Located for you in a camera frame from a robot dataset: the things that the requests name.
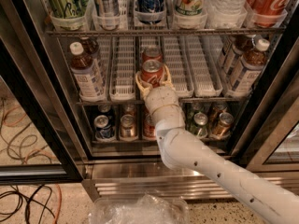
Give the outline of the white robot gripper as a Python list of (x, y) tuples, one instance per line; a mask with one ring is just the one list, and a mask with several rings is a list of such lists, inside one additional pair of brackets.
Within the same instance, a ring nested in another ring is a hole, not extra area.
[(163, 66), (164, 75), (160, 87), (154, 88), (141, 78), (141, 72), (135, 74), (135, 82), (139, 88), (140, 97), (145, 99), (157, 132), (168, 132), (176, 128), (184, 128), (185, 121), (182, 109), (178, 102), (178, 96), (172, 89), (171, 74), (168, 66)]

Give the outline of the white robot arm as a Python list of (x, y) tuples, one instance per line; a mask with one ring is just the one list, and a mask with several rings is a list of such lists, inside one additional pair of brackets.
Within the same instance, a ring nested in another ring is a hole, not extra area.
[(164, 79), (158, 87), (144, 81), (140, 73), (135, 82), (152, 117), (164, 165), (208, 177), (268, 224), (299, 224), (298, 195), (227, 161), (185, 130), (169, 69), (164, 66), (163, 70)]

